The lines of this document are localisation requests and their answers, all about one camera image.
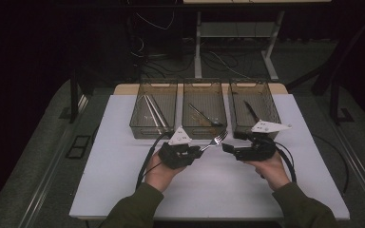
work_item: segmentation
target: person's left hand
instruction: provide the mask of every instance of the person's left hand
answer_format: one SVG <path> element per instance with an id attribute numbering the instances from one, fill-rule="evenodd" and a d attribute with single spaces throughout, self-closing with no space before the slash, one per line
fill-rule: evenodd
<path id="1" fill-rule="evenodd" d="M 149 164 L 146 168 L 146 172 L 154 166 L 157 166 L 150 170 L 148 173 L 146 173 L 144 182 L 150 184 L 152 187 L 156 188 L 160 192 L 163 192 L 165 189 L 167 189 L 173 178 L 178 173 L 183 171 L 185 167 L 171 169 L 161 162 L 162 160 L 159 158 L 158 152 L 156 152 L 150 159 Z"/>

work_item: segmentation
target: person's right hand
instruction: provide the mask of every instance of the person's right hand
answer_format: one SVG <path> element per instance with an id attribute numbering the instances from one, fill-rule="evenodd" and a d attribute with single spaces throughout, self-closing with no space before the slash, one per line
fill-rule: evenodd
<path id="1" fill-rule="evenodd" d="M 245 161 L 244 163 L 254 165 L 256 167 L 256 172 L 266 178 L 269 187 L 274 191 L 290 182 L 278 151 L 276 151 L 274 156 L 269 160 Z"/>

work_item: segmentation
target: spoon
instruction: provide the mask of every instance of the spoon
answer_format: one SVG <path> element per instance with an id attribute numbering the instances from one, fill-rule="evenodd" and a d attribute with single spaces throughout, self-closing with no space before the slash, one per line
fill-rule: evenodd
<path id="1" fill-rule="evenodd" d="M 204 117 L 208 122 L 210 122 L 211 126 L 223 126 L 223 123 L 217 122 L 217 121 L 212 121 L 211 119 L 209 119 L 209 117 L 203 115 L 203 113 L 201 113 L 195 106 L 193 106 L 192 104 L 188 104 L 189 107 L 191 107 L 192 109 L 194 109 L 195 112 L 197 112 L 198 114 L 200 114 L 202 117 Z"/>

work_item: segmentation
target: hand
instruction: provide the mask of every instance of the hand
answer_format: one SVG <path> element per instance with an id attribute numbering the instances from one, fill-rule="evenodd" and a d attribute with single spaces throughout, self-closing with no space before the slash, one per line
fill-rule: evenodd
<path id="1" fill-rule="evenodd" d="M 245 161 L 244 163 L 254 165 L 256 167 L 256 172 L 266 178 L 269 187 L 274 191 L 290 182 L 278 152 L 275 152 L 274 156 L 269 160 Z"/>
<path id="2" fill-rule="evenodd" d="M 147 170 L 150 170 L 153 167 L 154 168 L 146 173 L 144 182 L 150 184 L 152 187 L 156 188 L 160 192 L 163 192 L 165 189 L 167 189 L 173 178 L 178 173 L 183 171 L 185 167 L 171 169 L 161 162 L 162 160 L 159 158 L 158 152 L 156 152 L 150 159 L 149 164 L 146 168 L 146 172 Z"/>

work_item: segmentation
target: utensil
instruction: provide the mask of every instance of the utensil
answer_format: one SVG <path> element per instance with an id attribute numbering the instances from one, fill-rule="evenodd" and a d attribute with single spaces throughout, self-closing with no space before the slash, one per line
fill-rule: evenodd
<path id="1" fill-rule="evenodd" d="M 206 147 L 200 149 L 201 152 L 205 151 L 210 146 L 219 145 L 227 136 L 228 132 L 223 130 L 218 136 L 216 136 Z"/>
<path id="2" fill-rule="evenodd" d="M 144 100 L 146 101 L 147 107 L 149 108 L 150 114 L 152 115 L 155 125 L 160 126 L 160 124 L 158 123 L 158 117 L 156 116 L 155 110 L 146 95 L 144 95 Z"/>
<path id="3" fill-rule="evenodd" d="M 254 118 L 254 121 L 257 123 L 259 122 L 259 117 L 257 116 L 256 112 L 254 111 L 253 107 L 246 101 L 244 101 L 245 106 L 247 107 L 247 109 L 250 111 L 251 115 Z"/>
<path id="4" fill-rule="evenodd" d="M 163 115 L 162 111 L 160 110 L 159 105 L 157 104 L 153 95 L 150 95 L 150 96 L 144 95 L 144 98 L 146 99 L 150 112 L 154 112 L 154 113 L 152 113 L 152 115 L 156 114 L 156 116 L 157 116 L 158 120 L 161 122 L 162 126 L 168 127 L 167 120 L 165 119 L 165 116 Z"/>
<path id="5" fill-rule="evenodd" d="M 208 122 L 210 122 L 211 126 L 223 126 L 223 123 L 217 122 L 217 121 L 212 121 L 209 117 L 205 116 L 203 113 L 201 113 L 195 106 L 193 106 L 192 104 L 188 104 L 189 107 L 191 107 L 195 112 L 197 112 L 198 114 L 200 114 L 200 116 L 202 116 L 203 118 L 205 118 Z"/>

